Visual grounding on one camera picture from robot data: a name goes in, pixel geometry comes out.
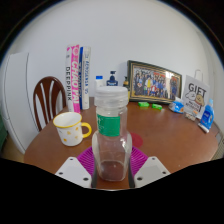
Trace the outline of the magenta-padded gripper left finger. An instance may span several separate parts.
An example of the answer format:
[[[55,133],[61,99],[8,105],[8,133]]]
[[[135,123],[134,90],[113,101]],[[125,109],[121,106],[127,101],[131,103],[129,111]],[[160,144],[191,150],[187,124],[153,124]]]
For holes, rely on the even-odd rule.
[[[68,157],[55,175],[84,188],[95,188],[97,174],[92,148],[77,157]]]

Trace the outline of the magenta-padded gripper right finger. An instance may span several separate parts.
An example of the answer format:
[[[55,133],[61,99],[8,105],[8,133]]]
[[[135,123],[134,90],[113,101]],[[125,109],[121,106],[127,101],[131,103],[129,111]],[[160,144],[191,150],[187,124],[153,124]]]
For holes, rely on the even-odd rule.
[[[131,188],[140,188],[169,175],[156,156],[148,157],[133,147],[129,162],[128,181]]]

